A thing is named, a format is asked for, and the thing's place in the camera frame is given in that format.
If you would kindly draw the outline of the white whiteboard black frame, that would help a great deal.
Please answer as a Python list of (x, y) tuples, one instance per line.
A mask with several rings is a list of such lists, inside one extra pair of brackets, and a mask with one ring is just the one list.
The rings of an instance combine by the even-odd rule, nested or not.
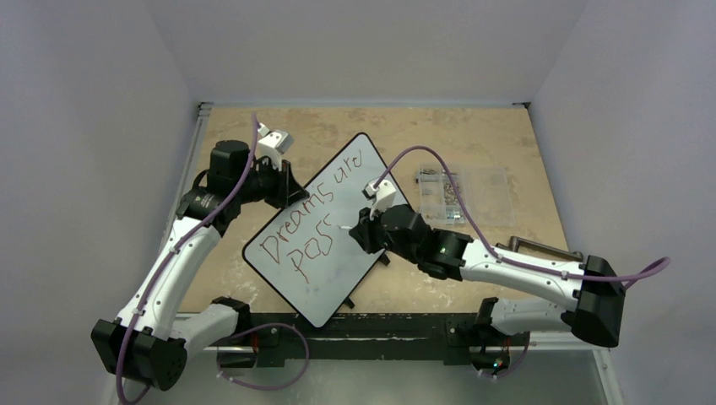
[(364, 132), (356, 134), (306, 184), (306, 200), (275, 214), (244, 246), (242, 257), (293, 309), (323, 327), (378, 261), (348, 230), (370, 207), (365, 185), (387, 164)]

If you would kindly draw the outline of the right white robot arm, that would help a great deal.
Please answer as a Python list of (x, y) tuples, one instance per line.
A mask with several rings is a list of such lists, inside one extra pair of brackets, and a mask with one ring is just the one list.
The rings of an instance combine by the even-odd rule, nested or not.
[(494, 343), (522, 332), (570, 332), (586, 343), (620, 341), (626, 290), (602, 257), (552, 261), (493, 248), (471, 236), (434, 229), (406, 204), (359, 212), (348, 233), (366, 253), (391, 251), (432, 278), (496, 284), (528, 293), (526, 300), (486, 300), (474, 321), (476, 337)]

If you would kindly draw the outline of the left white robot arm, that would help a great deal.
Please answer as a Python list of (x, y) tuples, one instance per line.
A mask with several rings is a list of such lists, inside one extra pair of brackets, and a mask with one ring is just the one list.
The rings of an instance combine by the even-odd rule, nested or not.
[(228, 140), (212, 148), (208, 169), (182, 196), (169, 238), (139, 290), (113, 320), (97, 321), (91, 332), (118, 390), (134, 381), (145, 391), (166, 391), (191, 357), (222, 339), (257, 345), (258, 328), (247, 303), (221, 296), (180, 326), (176, 314), (199, 268), (243, 205), (264, 202), (282, 209), (307, 198), (284, 158), (291, 143), (290, 136), (271, 132), (253, 145)]

